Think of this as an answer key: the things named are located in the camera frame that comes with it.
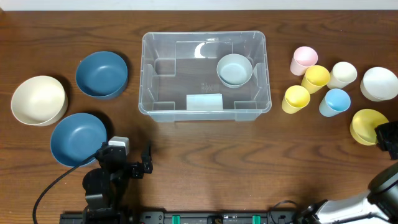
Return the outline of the white small bowl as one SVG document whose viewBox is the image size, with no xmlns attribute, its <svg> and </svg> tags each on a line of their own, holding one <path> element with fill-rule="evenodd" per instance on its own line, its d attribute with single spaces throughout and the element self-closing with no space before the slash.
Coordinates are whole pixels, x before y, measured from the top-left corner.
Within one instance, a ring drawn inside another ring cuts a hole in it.
<svg viewBox="0 0 398 224">
<path fill-rule="evenodd" d="M 360 84 L 361 93 L 371 101 L 386 101 L 397 96 L 397 76 L 383 67 L 365 72 Z"/>
</svg>

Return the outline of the cream large bowl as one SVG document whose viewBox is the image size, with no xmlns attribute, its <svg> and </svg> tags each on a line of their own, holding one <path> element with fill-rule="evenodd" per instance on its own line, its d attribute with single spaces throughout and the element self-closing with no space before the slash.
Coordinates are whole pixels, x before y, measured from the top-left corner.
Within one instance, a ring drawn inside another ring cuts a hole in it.
<svg viewBox="0 0 398 224">
<path fill-rule="evenodd" d="M 29 126 L 48 126 L 66 113 L 68 96 L 54 77 L 36 76 L 21 83 L 13 93 L 11 111 L 15 119 Z"/>
</svg>

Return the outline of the light blue plastic cup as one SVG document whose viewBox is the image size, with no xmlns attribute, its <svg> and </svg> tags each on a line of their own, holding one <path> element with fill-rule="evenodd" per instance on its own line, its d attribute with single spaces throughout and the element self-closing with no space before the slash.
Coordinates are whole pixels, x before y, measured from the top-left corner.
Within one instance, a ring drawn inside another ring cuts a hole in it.
<svg viewBox="0 0 398 224">
<path fill-rule="evenodd" d="M 351 106 L 351 98 L 347 92 L 342 89 L 331 89 L 322 99 L 319 112 L 325 117 L 338 115 Z"/>
</svg>

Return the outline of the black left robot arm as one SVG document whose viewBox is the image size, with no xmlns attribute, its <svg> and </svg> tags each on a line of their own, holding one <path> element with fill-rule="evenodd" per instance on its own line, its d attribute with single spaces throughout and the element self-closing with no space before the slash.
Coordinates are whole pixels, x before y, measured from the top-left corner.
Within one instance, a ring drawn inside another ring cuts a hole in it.
<svg viewBox="0 0 398 224">
<path fill-rule="evenodd" d="M 127 160 L 124 146 L 102 143 L 95 159 L 100 167 L 83 178 L 86 208 L 82 223 L 134 223 L 133 212 L 122 204 L 123 196 L 131 179 L 141 179 L 153 171 L 151 142 L 141 154 L 140 162 Z"/>
</svg>

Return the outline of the cream plastic cup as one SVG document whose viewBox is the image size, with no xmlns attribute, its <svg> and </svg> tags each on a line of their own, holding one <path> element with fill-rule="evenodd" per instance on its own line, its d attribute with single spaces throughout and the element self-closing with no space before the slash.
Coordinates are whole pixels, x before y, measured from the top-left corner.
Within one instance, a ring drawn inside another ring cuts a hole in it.
<svg viewBox="0 0 398 224">
<path fill-rule="evenodd" d="M 330 81 L 326 84 L 329 89 L 342 89 L 357 78 L 357 69 L 349 62 L 336 63 L 330 72 Z"/>
</svg>

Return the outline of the clear plastic storage bin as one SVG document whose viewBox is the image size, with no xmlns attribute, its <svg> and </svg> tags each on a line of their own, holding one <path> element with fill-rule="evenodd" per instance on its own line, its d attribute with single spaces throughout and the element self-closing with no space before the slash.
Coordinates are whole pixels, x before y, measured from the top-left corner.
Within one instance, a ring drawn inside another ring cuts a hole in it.
<svg viewBox="0 0 398 224">
<path fill-rule="evenodd" d="M 245 56 L 251 79 L 228 88 L 216 66 L 228 54 Z M 223 110 L 187 111 L 187 95 L 223 95 Z M 142 38 L 139 111 L 157 122 L 254 121 L 272 107 L 266 37 L 257 30 L 148 32 Z"/>
</svg>

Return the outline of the white label in bin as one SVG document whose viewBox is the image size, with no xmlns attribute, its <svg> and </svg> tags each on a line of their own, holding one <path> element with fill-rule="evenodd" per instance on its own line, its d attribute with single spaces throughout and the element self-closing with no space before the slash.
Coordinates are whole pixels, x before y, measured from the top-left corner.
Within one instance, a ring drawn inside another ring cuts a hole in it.
<svg viewBox="0 0 398 224">
<path fill-rule="evenodd" d="M 219 111 L 223 110 L 223 95 L 220 93 L 187 95 L 186 104 L 187 111 Z"/>
</svg>

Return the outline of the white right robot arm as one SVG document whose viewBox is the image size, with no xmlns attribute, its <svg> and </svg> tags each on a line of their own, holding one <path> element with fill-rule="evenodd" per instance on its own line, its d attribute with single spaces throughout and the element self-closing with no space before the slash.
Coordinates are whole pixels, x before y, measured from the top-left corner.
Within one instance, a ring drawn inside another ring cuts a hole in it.
<svg viewBox="0 0 398 224">
<path fill-rule="evenodd" d="M 380 172 L 368 191 L 344 200 L 324 200 L 297 214 L 294 223 L 397 223 L 397 164 Z"/>
</svg>

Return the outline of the pale grey-blue small bowl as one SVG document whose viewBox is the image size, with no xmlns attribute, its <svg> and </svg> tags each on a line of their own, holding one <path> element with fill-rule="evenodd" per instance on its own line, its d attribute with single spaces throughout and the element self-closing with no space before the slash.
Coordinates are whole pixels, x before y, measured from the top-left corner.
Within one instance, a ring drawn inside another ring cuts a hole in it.
<svg viewBox="0 0 398 224">
<path fill-rule="evenodd" d="M 223 85 L 240 88 L 251 79 L 253 67 L 245 56 L 228 54 L 219 60 L 216 72 Z"/>
</svg>

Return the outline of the yellow small bowl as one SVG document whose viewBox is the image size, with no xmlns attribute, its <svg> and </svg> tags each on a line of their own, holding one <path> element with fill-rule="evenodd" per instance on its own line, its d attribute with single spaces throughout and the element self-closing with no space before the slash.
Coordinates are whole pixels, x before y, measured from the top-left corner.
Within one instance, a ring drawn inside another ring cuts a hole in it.
<svg viewBox="0 0 398 224">
<path fill-rule="evenodd" d="M 358 143 L 373 146 L 377 144 L 375 128 L 388 122 L 389 120 L 382 113 L 372 109 L 363 109 L 355 113 L 349 130 Z"/>
</svg>

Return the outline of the dark blue bowl far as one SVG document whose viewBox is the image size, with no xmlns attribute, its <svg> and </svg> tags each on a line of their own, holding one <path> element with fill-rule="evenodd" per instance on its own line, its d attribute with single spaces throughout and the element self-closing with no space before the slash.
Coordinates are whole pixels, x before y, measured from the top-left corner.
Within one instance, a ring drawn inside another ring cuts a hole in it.
<svg viewBox="0 0 398 224">
<path fill-rule="evenodd" d="M 86 95 L 110 100 L 127 87 L 129 75 L 125 60 L 114 52 L 99 51 L 85 57 L 79 64 L 75 81 Z"/>
</svg>

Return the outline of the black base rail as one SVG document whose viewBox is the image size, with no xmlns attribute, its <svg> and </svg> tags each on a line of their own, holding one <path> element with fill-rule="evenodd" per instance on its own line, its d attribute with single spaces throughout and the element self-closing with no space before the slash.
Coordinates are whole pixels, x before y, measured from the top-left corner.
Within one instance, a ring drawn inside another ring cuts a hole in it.
<svg viewBox="0 0 398 224">
<path fill-rule="evenodd" d="M 137 224 L 286 224 L 304 221 L 293 211 L 266 213 L 164 213 L 143 212 L 120 223 Z"/>
</svg>

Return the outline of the pink plastic cup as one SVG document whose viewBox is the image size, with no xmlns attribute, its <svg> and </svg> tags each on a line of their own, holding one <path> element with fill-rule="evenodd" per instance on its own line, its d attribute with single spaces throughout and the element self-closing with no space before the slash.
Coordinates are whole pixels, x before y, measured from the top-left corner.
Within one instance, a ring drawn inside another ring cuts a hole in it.
<svg viewBox="0 0 398 224">
<path fill-rule="evenodd" d="M 293 54 L 290 71 L 296 75 L 303 75 L 306 70 L 318 62 L 317 52 L 308 46 L 297 48 Z"/>
</svg>

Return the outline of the dark blue bowl near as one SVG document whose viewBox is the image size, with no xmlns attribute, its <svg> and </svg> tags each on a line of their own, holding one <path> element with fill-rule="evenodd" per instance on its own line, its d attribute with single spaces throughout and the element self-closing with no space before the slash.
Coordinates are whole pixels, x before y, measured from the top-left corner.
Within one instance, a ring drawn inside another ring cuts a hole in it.
<svg viewBox="0 0 398 224">
<path fill-rule="evenodd" d="M 76 113 L 59 122 L 50 138 L 55 160 L 67 167 L 77 166 L 107 141 L 103 122 L 88 113 Z"/>
</svg>

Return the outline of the orange-yellow plastic cup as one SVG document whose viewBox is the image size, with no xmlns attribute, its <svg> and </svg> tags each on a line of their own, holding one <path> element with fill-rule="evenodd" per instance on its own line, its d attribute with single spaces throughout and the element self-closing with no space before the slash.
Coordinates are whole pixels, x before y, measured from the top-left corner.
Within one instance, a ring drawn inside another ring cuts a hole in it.
<svg viewBox="0 0 398 224">
<path fill-rule="evenodd" d="M 327 85 L 330 81 L 330 72 L 321 65 L 309 67 L 301 82 L 301 85 L 313 94 Z"/>
</svg>

